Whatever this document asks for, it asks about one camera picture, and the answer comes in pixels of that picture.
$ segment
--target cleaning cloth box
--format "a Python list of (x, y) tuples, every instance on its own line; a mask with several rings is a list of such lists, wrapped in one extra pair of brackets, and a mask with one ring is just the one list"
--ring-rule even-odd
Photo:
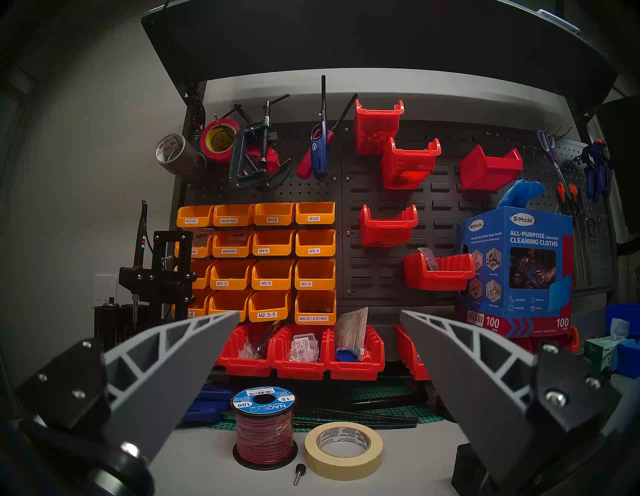
[(516, 181), (498, 208), (458, 224), (458, 252), (471, 253), (476, 267), (458, 319), (506, 337), (569, 332), (572, 219), (525, 208), (544, 192), (540, 183)]

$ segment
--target white wall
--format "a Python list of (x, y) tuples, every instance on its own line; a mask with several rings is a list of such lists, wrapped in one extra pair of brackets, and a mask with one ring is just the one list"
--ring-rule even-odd
[(154, 150), (181, 132), (186, 107), (140, 25), (157, 0), (100, 4), (72, 2), (23, 58), (38, 86), (0, 214), (0, 339), (14, 387), (93, 335), (93, 276), (131, 266), (142, 199), (149, 232), (168, 228), (173, 176)]

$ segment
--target yellow tape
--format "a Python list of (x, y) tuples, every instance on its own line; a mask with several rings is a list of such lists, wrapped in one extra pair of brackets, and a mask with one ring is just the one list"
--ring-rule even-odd
[[(347, 441), (356, 443), (366, 451), (358, 456), (340, 457), (325, 453), (329, 443)], [(319, 476), (334, 481), (355, 481), (375, 472), (382, 463), (382, 439), (360, 424), (330, 422), (316, 427), (305, 438), (308, 467)]]

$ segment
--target black pegboard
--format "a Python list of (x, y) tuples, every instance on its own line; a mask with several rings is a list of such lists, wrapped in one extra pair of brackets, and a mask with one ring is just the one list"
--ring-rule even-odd
[[(309, 146), (309, 132), (314, 122), (275, 124), (275, 148), (281, 160), (298, 162)], [(432, 121), (400, 121), (396, 135), (398, 148), (422, 149), (434, 138), (442, 146), (434, 172), (414, 191), (392, 191), (382, 187), (380, 156), (358, 156), (355, 153), (352, 122), (337, 129), (329, 158), (329, 174), (324, 182), (313, 178), (301, 180), (293, 172), (283, 186), (270, 193), (254, 189), (234, 191), (228, 188), (227, 170), (214, 168), (206, 187), (188, 186), (185, 205), (224, 203), (334, 201), (336, 246), (336, 290), (339, 307), (368, 305), (375, 307), (415, 307), (451, 305), (452, 292), (432, 292), (409, 289), (404, 282), (402, 258), (415, 253), (420, 246), (433, 249), (436, 256), (455, 254), (455, 228), (459, 220), (495, 208), (506, 188), (496, 193), (461, 191), (456, 165), (478, 144), (488, 156), (503, 156), (517, 148), (523, 157), (521, 178), (540, 181), (547, 192), (529, 207), (553, 212), (557, 206), (557, 174), (547, 159), (535, 150), (534, 133), (477, 124)], [(561, 140), (556, 145), (558, 160), (568, 182), (580, 185), (584, 192), (584, 174), (575, 164), (567, 163), (582, 151), (583, 144)], [(363, 204), (372, 211), (372, 218), (393, 218), (408, 205), (418, 209), (419, 224), (413, 229), (412, 240), (395, 248), (362, 248), (358, 215)], [(596, 234), (585, 234), (588, 272), (592, 279), (585, 285), (575, 279), (576, 288), (611, 285), (611, 250), (609, 230), (603, 203), (591, 204), (584, 199), (587, 215), (597, 219)], [(308, 228), (308, 226), (291, 228)]]

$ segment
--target blue box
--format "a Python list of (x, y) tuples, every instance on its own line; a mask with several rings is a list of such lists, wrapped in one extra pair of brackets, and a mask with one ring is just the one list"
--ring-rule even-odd
[(506, 337), (569, 332), (571, 217), (501, 207), (463, 220), (456, 239), (458, 252), (471, 253), (476, 265), (459, 319)]

